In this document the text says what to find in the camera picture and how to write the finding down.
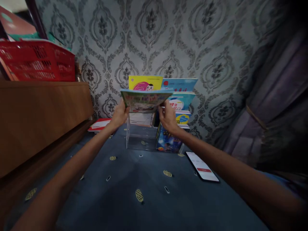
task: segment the red button on screen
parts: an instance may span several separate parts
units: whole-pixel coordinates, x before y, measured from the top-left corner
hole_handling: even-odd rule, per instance
[[[201,172],[212,172],[211,170],[209,169],[205,169],[205,168],[197,168],[198,171],[201,171]]]

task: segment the blue book cover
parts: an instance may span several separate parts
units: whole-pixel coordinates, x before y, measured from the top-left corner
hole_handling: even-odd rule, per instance
[[[188,125],[180,127],[183,128],[184,130],[190,129]],[[156,148],[158,151],[174,152],[174,153],[179,152],[183,142],[179,138],[174,137],[172,134],[170,134],[161,124],[159,125],[157,136],[158,138],[157,138]]]
[[[163,79],[161,90],[193,91],[198,79]]]
[[[174,92],[168,99],[171,107],[173,107],[175,110],[188,110],[189,105],[195,96],[196,94],[193,92]]]
[[[189,111],[175,111],[176,122],[179,126],[188,124],[189,118],[192,114]]]

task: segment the yellow book cover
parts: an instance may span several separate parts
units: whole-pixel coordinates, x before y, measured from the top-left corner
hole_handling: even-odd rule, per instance
[[[162,76],[130,75],[128,87],[130,90],[160,90],[162,82]]]

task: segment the smartphone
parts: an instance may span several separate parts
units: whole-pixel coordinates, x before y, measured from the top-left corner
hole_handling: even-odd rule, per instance
[[[186,154],[196,171],[199,173],[201,179],[217,183],[220,182],[208,165],[204,163],[203,160],[201,160],[200,157],[198,157],[194,152],[186,152]]]

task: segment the curtain tie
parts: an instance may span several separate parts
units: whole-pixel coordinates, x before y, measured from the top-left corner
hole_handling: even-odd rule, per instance
[[[258,124],[261,126],[261,128],[263,128],[263,130],[267,131],[268,128],[266,127],[265,123],[260,120],[253,112],[252,110],[248,107],[248,105],[246,104],[246,111],[248,112],[249,115],[251,115],[252,118],[254,118]]]

